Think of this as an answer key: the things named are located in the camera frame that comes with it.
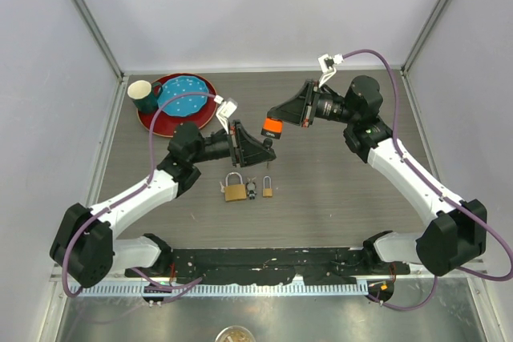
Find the orange black padlock with keys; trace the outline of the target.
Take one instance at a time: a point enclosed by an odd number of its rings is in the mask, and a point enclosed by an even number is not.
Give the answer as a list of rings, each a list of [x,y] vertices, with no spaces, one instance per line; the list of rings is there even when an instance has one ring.
[[[281,138],[284,123],[279,119],[266,118],[261,128],[261,135],[267,139],[278,140]]]

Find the keys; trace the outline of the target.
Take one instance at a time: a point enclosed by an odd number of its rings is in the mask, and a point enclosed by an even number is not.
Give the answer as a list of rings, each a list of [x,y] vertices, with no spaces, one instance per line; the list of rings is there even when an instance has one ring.
[[[245,188],[248,198],[254,200],[257,196],[256,178],[247,178]]]

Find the small brass long-shackle padlock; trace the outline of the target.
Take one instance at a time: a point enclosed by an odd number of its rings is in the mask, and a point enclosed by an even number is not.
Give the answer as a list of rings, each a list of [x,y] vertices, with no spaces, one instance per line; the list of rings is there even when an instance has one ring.
[[[272,179],[269,175],[266,175],[262,179],[262,196],[264,198],[273,197]]]

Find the large brass padlock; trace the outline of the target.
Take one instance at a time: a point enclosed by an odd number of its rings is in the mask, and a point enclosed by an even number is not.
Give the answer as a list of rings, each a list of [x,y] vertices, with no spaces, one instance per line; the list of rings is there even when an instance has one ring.
[[[239,172],[229,172],[224,182],[220,182],[220,191],[224,194],[226,202],[235,202],[247,199],[246,187]]]

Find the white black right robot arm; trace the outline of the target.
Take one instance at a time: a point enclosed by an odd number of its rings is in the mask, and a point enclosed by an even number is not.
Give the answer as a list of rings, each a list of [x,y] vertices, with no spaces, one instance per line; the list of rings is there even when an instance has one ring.
[[[425,225],[423,233],[384,231],[364,242],[362,264],[378,274],[392,262],[421,264],[444,276],[482,255],[486,230],[479,225],[487,210],[449,191],[393,138],[379,115],[383,97],[378,82],[359,75],[345,95],[308,80],[291,99],[269,109],[267,120],[309,127],[314,119],[344,123],[347,147],[384,175],[407,199]]]

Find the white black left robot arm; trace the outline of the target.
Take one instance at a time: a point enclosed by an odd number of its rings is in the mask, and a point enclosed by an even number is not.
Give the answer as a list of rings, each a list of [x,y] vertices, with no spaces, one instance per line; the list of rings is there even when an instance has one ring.
[[[180,124],[168,144],[165,158],[136,185],[91,207],[70,206],[59,226],[49,255],[83,288],[91,288],[108,274],[144,268],[164,276],[172,261],[171,248],[153,234],[120,239],[134,222],[157,207],[181,197],[200,177],[198,163],[229,159],[240,167],[271,162],[273,141],[251,136],[239,120],[228,130],[207,137],[195,123]]]

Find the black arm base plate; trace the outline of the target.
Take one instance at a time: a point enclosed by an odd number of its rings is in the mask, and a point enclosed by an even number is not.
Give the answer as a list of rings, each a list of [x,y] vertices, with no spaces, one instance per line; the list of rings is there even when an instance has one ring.
[[[402,262],[379,262],[367,248],[175,249],[156,268],[141,268],[151,278],[186,284],[277,286],[301,276],[306,285],[354,283],[358,276],[408,275]]]

